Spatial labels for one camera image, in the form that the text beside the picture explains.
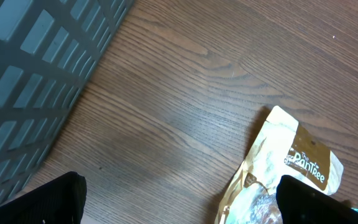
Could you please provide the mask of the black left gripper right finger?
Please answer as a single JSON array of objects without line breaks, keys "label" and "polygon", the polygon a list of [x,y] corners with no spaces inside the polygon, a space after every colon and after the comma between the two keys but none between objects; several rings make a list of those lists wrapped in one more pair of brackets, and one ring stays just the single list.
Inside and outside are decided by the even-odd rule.
[{"label": "black left gripper right finger", "polygon": [[304,184],[282,176],[276,194],[284,224],[358,224],[358,212]]}]

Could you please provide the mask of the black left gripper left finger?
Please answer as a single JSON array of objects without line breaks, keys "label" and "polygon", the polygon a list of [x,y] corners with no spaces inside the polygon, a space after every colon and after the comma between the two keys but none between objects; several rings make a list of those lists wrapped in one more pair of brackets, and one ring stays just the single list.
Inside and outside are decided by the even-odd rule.
[{"label": "black left gripper left finger", "polygon": [[0,207],[0,224],[80,224],[86,179],[70,171]]}]

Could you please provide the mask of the brown snack packet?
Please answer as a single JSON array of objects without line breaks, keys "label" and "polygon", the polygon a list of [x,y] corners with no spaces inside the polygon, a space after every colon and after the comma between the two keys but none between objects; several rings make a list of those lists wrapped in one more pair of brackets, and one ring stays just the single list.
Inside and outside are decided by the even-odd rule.
[{"label": "brown snack packet", "polygon": [[219,203],[215,222],[282,223],[276,194],[283,175],[337,192],[344,166],[294,117],[274,106]]}]

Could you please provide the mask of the grey plastic mesh basket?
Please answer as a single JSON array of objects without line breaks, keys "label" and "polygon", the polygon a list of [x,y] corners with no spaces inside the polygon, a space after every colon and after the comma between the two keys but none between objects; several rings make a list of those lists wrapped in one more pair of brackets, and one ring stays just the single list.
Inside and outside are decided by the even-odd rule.
[{"label": "grey plastic mesh basket", "polygon": [[47,157],[133,0],[0,0],[0,206]]}]

